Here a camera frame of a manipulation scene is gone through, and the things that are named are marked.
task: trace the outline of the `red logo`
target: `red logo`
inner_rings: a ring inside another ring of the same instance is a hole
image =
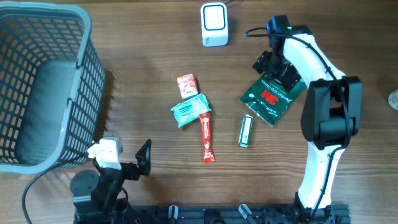
[[[276,96],[274,96],[274,95],[272,95],[268,90],[264,90],[264,91],[261,93],[261,97],[263,97],[264,99],[266,99],[266,101],[267,101],[269,104],[271,104],[271,105],[275,105],[276,102],[279,101],[279,98],[276,97]]]

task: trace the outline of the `green packet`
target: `green packet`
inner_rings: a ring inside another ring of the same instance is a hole
[[[264,75],[245,92],[240,100],[257,116],[270,125],[274,125],[305,88],[305,83],[300,80],[293,89],[286,91],[274,80],[267,81]]]

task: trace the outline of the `wooden surface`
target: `wooden surface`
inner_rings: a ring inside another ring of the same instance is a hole
[[[201,44],[201,1],[81,4],[107,82],[97,138],[123,139],[123,162],[152,139],[149,177],[124,187],[133,205],[262,205],[293,202],[307,143],[300,130],[304,91],[274,127],[255,118],[250,147],[237,146],[252,113],[240,96],[259,78],[251,68],[267,39],[244,32],[286,14],[306,24],[337,68],[363,82],[361,129],[343,154],[332,189],[349,204],[353,223],[397,223],[398,111],[387,102],[398,88],[397,1],[243,1],[228,7],[229,43]],[[203,163],[198,121],[178,129],[171,107],[182,102],[176,78],[193,73],[211,102],[214,164]],[[69,190],[77,170],[40,178],[27,196],[33,223],[71,223]],[[21,195],[32,176],[0,174],[0,222],[24,223]]]

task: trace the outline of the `robotic hand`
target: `robotic hand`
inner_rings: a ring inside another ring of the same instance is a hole
[[[266,29],[267,34],[249,34]],[[358,133],[361,116],[362,84],[358,77],[346,77],[318,48],[307,26],[290,26],[286,16],[274,16],[267,27],[249,30],[248,37],[268,37],[272,52],[265,51],[253,68],[291,90],[300,79],[308,88],[301,117],[301,128],[308,141],[308,158],[301,187],[292,204],[264,207],[132,207],[124,180],[149,175],[148,141],[136,154],[138,166],[120,163],[120,140],[103,138],[88,152],[94,158],[93,170],[78,173],[71,181],[75,223],[192,224],[192,223],[350,223],[347,205],[331,204],[331,185],[338,161]],[[330,101],[341,102],[330,108]],[[126,198],[117,199],[120,191]]]

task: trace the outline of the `gray basket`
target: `gray basket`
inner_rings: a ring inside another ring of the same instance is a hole
[[[78,6],[0,2],[0,172],[36,174],[91,145],[105,74],[90,33]]]

